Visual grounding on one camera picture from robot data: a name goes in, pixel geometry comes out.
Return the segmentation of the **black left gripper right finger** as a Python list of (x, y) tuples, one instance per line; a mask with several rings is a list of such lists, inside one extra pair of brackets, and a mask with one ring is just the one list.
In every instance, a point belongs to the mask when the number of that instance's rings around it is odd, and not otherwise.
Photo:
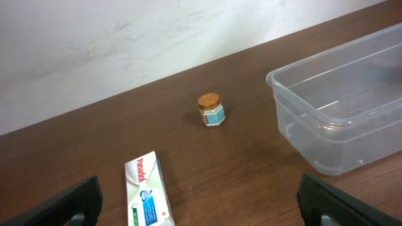
[(401, 226), (400, 220), (308, 173), (301, 177), (296, 200), (305, 225)]

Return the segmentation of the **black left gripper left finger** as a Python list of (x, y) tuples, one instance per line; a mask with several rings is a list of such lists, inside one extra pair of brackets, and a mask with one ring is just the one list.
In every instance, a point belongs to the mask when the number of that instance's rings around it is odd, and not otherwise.
[(96, 176), (66, 189), (2, 226), (83, 225), (97, 223), (103, 196)]

